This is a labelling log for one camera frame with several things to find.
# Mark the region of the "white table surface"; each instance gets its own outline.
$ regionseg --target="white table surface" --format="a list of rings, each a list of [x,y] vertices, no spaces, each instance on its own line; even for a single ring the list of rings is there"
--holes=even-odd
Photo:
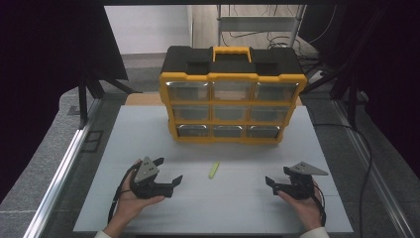
[[[164,157],[156,182],[183,175],[173,197],[143,210],[127,227],[138,234],[287,234],[303,231],[292,208],[265,184],[289,183],[283,173],[303,161],[329,173],[314,177],[325,195],[329,232],[353,232],[306,107],[296,107],[281,143],[193,144],[173,141],[164,106],[122,106],[74,227],[105,227],[113,194],[137,160]],[[220,161],[213,179],[208,174]]]

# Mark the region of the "black curtain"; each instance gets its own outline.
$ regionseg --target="black curtain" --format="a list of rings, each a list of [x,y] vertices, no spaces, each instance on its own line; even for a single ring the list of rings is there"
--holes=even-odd
[[[43,140],[60,97],[82,77],[128,79],[104,7],[0,1],[0,200]]]
[[[420,178],[419,23],[418,1],[392,1],[358,61],[358,84],[368,115]]]

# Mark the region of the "sleeve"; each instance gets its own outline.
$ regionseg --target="sleeve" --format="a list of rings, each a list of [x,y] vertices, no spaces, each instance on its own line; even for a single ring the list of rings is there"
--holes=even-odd
[[[103,231],[98,231],[98,233],[96,233],[96,235],[95,235],[95,238],[112,238],[112,237],[107,235]]]
[[[300,236],[300,238],[329,238],[329,237],[330,236],[328,235],[325,227],[315,228]]]

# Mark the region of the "yellow and black toolbox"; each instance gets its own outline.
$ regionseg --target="yellow and black toolbox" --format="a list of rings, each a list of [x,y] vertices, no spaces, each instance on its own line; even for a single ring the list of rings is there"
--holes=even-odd
[[[170,47],[159,94],[178,142],[279,143],[306,82],[290,48]]]

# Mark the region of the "yellow pen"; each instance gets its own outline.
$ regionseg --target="yellow pen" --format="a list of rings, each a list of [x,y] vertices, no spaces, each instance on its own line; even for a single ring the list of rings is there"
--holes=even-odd
[[[212,179],[214,175],[216,174],[217,168],[219,168],[220,162],[216,162],[213,164],[213,168],[211,169],[209,173],[209,178]]]

